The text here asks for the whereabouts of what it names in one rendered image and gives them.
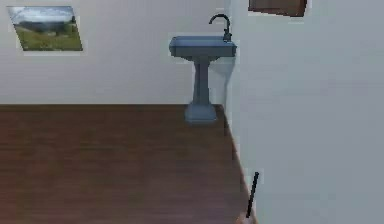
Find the black curved faucet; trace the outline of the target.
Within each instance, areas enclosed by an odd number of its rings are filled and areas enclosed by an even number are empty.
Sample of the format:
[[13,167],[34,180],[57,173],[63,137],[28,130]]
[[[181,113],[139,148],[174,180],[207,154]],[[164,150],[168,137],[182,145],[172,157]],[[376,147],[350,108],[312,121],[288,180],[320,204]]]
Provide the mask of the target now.
[[230,22],[229,17],[226,14],[216,14],[210,18],[209,23],[212,24],[213,21],[217,18],[223,18],[226,21],[226,27],[224,28],[223,41],[224,42],[231,42],[232,41],[232,33],[230,32],[231,22]]

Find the landscape picture on wall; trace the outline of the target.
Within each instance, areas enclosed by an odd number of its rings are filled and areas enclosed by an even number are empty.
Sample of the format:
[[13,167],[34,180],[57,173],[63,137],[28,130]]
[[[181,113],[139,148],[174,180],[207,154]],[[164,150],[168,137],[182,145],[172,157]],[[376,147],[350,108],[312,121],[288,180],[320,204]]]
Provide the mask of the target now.
[[82,51],[72,6],[7,6],[23,51]]

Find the brown framed picture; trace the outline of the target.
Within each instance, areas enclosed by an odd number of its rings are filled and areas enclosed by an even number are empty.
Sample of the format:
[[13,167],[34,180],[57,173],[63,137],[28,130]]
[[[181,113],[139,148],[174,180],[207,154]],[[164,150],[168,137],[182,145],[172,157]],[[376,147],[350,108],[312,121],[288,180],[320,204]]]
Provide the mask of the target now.
[[249,0],[248,10],[273,15],[303,17],[307,0]]

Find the thin black stick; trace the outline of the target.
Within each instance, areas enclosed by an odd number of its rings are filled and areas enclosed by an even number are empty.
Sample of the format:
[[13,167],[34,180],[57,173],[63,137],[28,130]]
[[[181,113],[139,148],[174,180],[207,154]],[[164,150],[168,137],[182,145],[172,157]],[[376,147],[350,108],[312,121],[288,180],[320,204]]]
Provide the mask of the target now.
[[249,218],[251,216],[259,175],[260,175],[259,172],[257,172],[257,171],[254,172],[254,177],[253,177],[253,181],[252,181],[252,185],[251,185],[251,191],[249,194],[249,199],[248,199],[248,204],[247,204],[247,210],[246,210],[246,216],[245,216],[246,218]]

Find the blue-grey pedestal sink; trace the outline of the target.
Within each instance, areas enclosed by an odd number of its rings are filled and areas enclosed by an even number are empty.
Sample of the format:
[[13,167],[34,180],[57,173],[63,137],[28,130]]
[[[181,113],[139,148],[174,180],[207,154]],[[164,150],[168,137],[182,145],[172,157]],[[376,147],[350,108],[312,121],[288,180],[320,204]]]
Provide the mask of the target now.
[[224,41],[222,36],[175,36],[170,40],[171,56],[191,61],[195,67],[193,97],[185,110],[187,122],[213,123],[217,120],[209,96],[209,66],[220,58],[234,58],[236,50],[237,45]]

